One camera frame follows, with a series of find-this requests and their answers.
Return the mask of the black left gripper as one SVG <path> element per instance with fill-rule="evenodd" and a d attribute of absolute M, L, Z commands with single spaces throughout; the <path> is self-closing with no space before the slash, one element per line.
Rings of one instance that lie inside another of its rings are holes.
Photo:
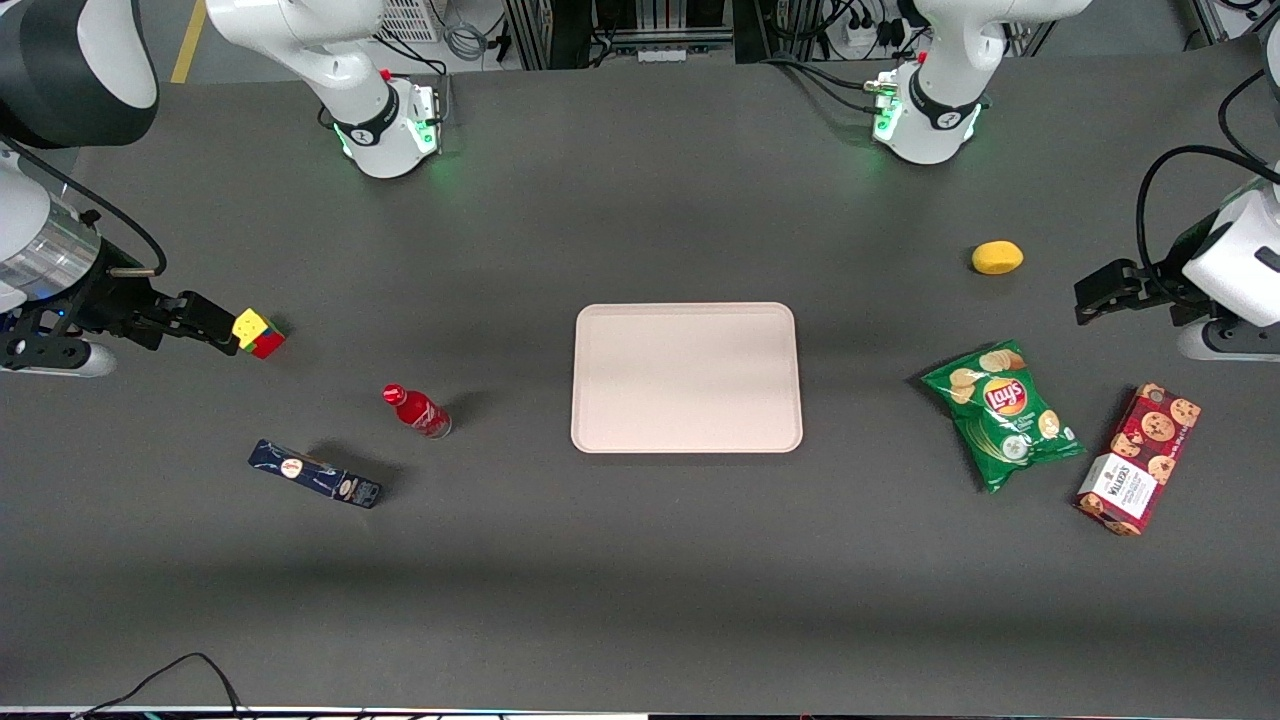
<path fill-rule="evenodd" d="M 1121 310 L 1170 306 L 1175 327 L 1213 319 L 1216 304 L 1183 274 L 1178 263 L 1139 266 L 1116 259 L 1075 283 L 1075 322 L 1088 325 Z"/>

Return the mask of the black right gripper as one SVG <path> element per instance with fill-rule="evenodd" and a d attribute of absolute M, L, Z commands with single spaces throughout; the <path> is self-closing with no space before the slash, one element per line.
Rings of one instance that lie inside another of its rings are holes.
<path fill-rule="evenodd" d="M 148 350 L 174 336 L 238 354 L 234 323 L 234 315 L 195 291 L 170 299 L 145 278 L 93 269 L 69 290 L 29 299 L 3 315 L 3 370 L 111 373 L 115 355 L 95 334 Z"/>

